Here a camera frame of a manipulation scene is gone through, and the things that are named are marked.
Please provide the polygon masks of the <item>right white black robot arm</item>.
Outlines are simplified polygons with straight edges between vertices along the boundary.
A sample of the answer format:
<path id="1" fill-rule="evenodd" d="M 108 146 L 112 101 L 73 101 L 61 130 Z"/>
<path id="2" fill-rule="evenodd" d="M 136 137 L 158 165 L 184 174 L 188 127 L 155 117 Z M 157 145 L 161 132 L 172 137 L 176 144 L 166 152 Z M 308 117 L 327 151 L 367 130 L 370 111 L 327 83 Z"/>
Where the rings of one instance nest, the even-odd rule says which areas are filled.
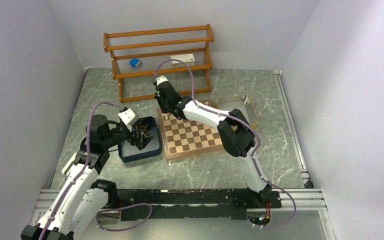
<path id="1" fill-rule="evenodd" d="M 180 96 L 167 80 L 153 82 L 154 98 L 163 113 L 170 113 L 179 120 L 197 121 L 214 128 L 219 133 L 224 150 L 240 159 L 250 192 L 250 202 L 262 207 L 269 200 L 272 186 L 255 158 L 261 140 L 244 114 L 237 108 L 219 110 L 196 101 L 190 96 Z"/>

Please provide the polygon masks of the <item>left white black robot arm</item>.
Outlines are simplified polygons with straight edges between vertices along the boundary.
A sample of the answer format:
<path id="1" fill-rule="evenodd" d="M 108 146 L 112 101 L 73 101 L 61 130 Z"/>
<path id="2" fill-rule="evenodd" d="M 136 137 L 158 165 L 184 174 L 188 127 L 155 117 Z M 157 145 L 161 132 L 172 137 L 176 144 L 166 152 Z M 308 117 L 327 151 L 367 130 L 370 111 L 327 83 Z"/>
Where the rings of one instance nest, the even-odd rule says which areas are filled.
<path id="1" fill-rule="evenodd" d="M 142 150 L 153 136 L 143 119 L 130 109 L 118 116 L 113 129 L 105 115 L 89 118 L 86 138 L 73 156 L 63 188 L 37 223 L 24 227 L 21 239 L 78 240 L 103 208 L 121 207 L 116 183 L 98 178 L 109 159 L 109 149 L 127 141 Z"/>

